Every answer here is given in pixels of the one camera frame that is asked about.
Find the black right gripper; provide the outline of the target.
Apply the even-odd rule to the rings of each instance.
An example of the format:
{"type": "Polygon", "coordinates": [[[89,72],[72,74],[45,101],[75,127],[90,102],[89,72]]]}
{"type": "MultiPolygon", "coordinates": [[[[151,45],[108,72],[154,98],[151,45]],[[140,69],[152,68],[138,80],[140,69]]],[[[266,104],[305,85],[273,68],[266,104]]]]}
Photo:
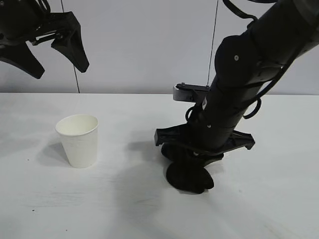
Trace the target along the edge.
{"type": "Polygon", "coordinates": [[[198,152],[229,152],[242,147],[250,150],[254,146],[251,134],[235,129],[242,118],[249,119],[256,114],[253,110],[245,115],[247,108],[248,105],[235,105],[228,111],[218,112],[219,108],[212,108],[206,99],[202,99],[186,111],[185,124],[156,129],[155,144],[192,150],[191,169],[205,169],[207,165],[222,160],[224,154],[206,155],[198,152]]]}

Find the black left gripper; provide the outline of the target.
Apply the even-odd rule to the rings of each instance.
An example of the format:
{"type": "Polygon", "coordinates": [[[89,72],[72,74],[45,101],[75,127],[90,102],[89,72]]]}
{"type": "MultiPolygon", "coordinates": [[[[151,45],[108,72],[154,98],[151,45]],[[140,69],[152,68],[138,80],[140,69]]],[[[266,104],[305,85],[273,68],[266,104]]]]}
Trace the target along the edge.
{"type": "Polygon", "coordinates": [[[45,72],[25,42],[32,45],[52,40],[51,47],[81,73],[89,67],[81,38],[81,26],[72,12],[51,12],[46,0],[0,2],[0,60],[36,79],[45,72]]]}

